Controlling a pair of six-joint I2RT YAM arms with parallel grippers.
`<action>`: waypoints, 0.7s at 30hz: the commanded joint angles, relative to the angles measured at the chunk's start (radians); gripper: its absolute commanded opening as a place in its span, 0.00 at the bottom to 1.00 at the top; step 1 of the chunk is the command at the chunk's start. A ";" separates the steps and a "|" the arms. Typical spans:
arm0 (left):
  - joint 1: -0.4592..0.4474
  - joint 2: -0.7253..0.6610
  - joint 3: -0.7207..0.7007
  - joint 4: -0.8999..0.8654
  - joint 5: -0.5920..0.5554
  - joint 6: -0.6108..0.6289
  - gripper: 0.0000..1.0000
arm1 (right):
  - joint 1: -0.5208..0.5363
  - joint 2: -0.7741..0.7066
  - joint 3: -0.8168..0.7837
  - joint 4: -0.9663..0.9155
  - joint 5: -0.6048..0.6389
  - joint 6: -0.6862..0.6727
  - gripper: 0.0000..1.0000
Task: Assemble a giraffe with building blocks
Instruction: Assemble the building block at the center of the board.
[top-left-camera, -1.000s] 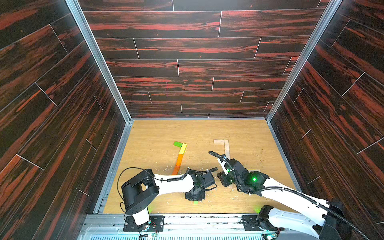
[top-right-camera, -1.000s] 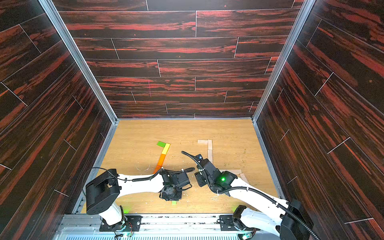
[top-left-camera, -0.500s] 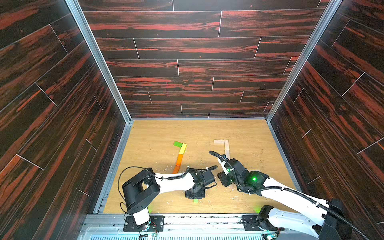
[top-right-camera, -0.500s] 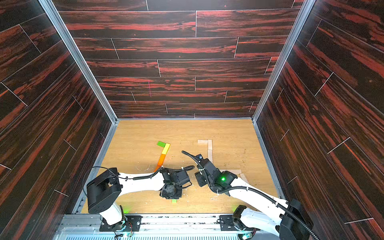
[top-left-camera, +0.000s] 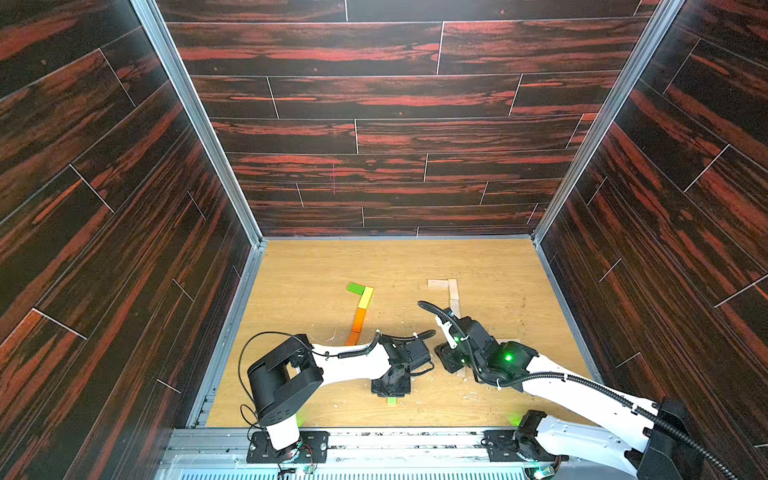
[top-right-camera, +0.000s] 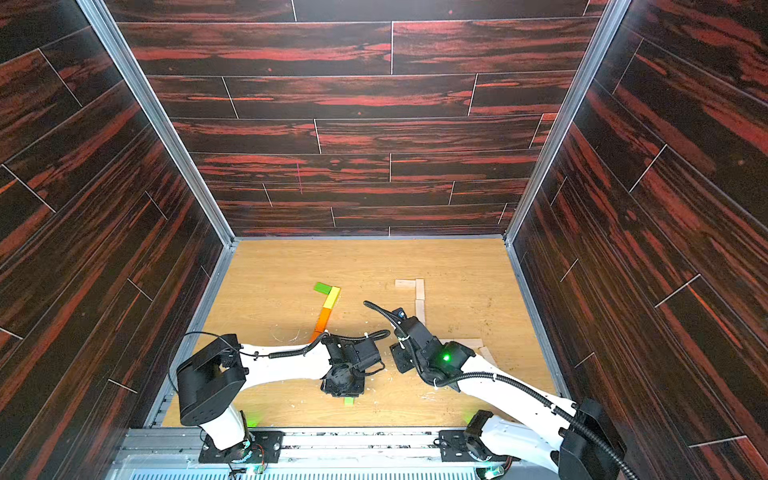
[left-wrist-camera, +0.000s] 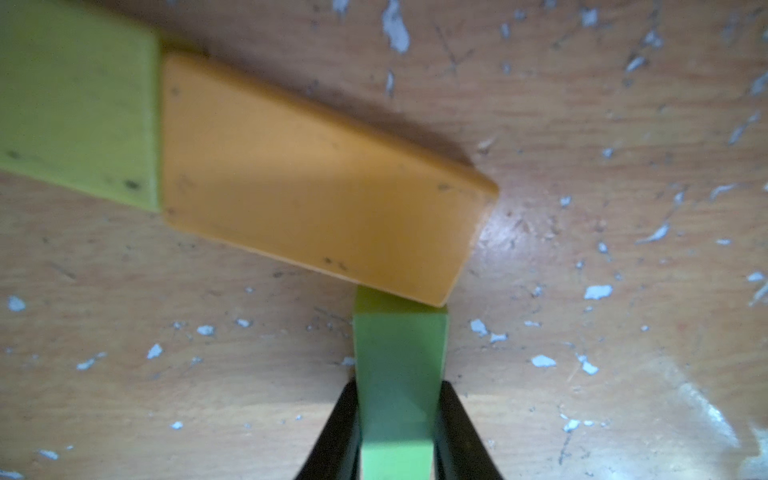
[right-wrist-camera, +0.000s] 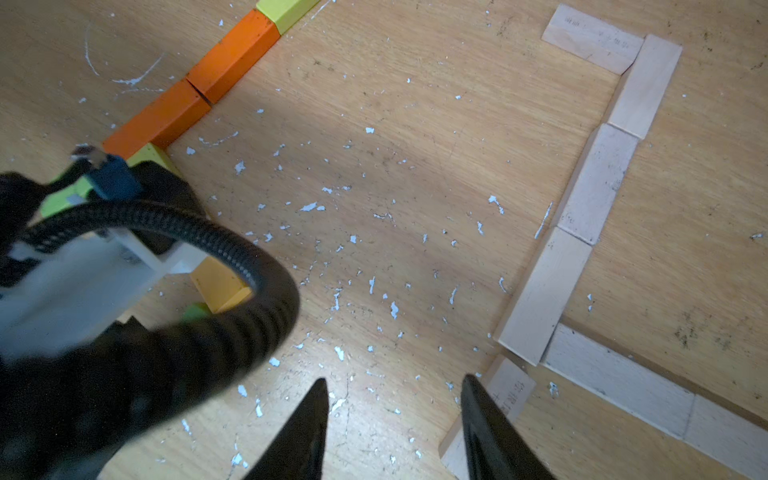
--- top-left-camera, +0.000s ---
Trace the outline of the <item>orange block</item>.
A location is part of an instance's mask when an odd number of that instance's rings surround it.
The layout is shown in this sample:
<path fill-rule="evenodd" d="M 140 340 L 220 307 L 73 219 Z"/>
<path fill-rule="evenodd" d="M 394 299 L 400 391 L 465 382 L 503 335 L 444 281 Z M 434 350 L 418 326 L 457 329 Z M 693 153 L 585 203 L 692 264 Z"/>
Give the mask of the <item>orange block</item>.
<path fill-rule="evenodd" d="M 355 334 L 360 334 L 362 332 L 365 316 L 366 316 L 367 310 L 364 308 L 357 308 L 353 320 L 352 325 L 352 332 Z"/>
<path fill-rule="evenodd" d="M 354 346 L 357 344 L 360 337 L 360 333 L 356 331 L 352 331 L 346 341 L 346 346 Z"/>

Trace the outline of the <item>yellow block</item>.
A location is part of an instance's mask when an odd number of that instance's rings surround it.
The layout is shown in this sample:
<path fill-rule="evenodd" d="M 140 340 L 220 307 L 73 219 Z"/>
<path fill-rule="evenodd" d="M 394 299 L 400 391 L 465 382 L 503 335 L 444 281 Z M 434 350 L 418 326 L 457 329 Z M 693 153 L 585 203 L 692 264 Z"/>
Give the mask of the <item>yellow block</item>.
<path fill-rule="evenodd" d="M 365 286 L 360 296 L 360 300 L 358 302 L 357 307 L 359 309 L 367 310 L 371 304 L 373 293 L 374 293 L 374 289 L 372 287 Z"/>

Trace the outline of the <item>natural wood block crosswise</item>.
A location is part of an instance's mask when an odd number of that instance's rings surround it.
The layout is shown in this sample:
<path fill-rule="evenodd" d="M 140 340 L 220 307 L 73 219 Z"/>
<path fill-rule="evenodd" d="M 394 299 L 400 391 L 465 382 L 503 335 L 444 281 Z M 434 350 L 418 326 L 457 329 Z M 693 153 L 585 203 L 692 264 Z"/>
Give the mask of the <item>natural wood block crosswise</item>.
<path fill-rule="evenodd" d="M 429 279 L 427 283 L 429 289 L 446 290 L 450 288 L 450 283 L 448 280 Z"/>

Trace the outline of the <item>short green block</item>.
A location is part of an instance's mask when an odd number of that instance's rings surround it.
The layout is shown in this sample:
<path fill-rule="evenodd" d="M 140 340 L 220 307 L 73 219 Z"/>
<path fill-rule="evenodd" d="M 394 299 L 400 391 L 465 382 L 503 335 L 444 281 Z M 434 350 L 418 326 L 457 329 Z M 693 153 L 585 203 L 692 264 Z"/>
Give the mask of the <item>short green block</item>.
<path fill-rule="evenodd" d="M 357 284 L 357 283 L 354 283 L 354 282 L 350 282 L 347 285 L 347 290 L 349 292 L 355 293 L 357 295 L 362 295 L 364 293 L 364 291 L 365 291 L 365 287 L 363 285 L 360 285 L 360 284 Z"/>

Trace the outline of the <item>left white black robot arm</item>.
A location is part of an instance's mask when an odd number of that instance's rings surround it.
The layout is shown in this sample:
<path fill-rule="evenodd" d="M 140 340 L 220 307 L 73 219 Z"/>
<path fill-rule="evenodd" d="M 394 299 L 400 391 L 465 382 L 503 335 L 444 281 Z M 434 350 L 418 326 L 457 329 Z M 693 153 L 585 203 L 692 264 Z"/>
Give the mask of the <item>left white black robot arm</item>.
<path fill-rule="evenodd" d="M 378 397 L 404 397 L 411 393 L 414 378 L 434 369 L 426 341 L 435 334 L 376 332 L 365 345 L 324 346 L 311 343 L 305 334 L 283 333 L 286 340 L 248 367 L 248 381 L 241 386 L 271 447 L 292 451 L 300 444 L 297 414 L 318 389 L 368 380 Z"/>

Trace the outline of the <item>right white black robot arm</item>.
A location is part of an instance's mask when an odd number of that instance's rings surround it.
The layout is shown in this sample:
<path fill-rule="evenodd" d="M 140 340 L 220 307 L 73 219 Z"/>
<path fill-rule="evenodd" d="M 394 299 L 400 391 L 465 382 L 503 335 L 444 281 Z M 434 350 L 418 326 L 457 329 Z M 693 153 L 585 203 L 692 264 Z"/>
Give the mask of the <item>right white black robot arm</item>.
<path fill-rule="evenodd" d="M 587 419 L 562 421 L 529 411 L 515 428 L 514 451 L 523 460 L 556 465 L 575 457 L 621 471 L 635 479 L 698 479 L 704 464 L 725 478 L 736 473 L 688 432 L 688 411 L 672 398 L 637 397 L 578 375 L 535 349 L 500 343 L 477 321 L 419 301 L 434 315 L 446 340 L 435 353 L 444 369 L 468 367 L 476 382 L 512 388 L 543 398 Z"/>

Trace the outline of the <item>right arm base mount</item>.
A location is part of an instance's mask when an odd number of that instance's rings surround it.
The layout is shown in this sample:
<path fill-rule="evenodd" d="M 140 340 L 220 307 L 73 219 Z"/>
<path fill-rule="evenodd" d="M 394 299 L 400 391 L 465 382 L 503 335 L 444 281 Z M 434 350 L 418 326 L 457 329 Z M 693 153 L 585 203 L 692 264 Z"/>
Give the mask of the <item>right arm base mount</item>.
<path fill-rule="evenodd" d="M 486 430 L 481 445 L 486 449 L 491 462 L 554 462 L 561 456 L 548 452 L 537 440 L 538 427 L 547 414 L 529 410 L 520 423 L 511 430 Z"/>

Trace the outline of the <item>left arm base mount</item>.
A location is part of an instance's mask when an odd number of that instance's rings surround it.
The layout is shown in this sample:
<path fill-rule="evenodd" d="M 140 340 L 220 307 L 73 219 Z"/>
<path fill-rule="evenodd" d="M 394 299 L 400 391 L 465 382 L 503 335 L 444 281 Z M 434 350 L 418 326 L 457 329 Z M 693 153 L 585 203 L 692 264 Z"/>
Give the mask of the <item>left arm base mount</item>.
<path fill-rule="evenodd" d="M 329 433 L 322 430 L 300 430 L 299 440 L 275 449 L 266 431 L 254 431 L 246 455 L 247 464 L 320 464 L 327 459 Z"/>

